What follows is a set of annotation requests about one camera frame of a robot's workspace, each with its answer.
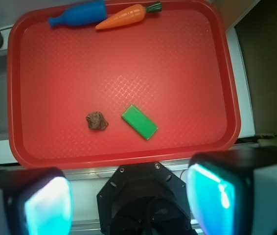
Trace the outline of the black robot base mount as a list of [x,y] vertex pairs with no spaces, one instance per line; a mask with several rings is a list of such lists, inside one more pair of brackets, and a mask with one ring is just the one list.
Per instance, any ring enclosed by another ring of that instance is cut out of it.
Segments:
[[159,162],[121,165],[97,194],[104,235],[194,235],[186,184]]

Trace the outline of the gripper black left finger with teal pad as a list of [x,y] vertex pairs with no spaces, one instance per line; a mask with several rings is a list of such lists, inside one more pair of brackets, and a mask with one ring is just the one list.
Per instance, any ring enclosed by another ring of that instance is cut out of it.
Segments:
[[61,170],[0,170],[0,235],[68,235],[72,218],[72,188]]

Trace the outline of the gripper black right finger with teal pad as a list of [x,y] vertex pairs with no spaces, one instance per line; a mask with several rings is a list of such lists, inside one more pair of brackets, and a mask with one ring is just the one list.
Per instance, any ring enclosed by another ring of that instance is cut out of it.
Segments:
[[207,235],[277,235],[277,148],[198,153],[186,192]]

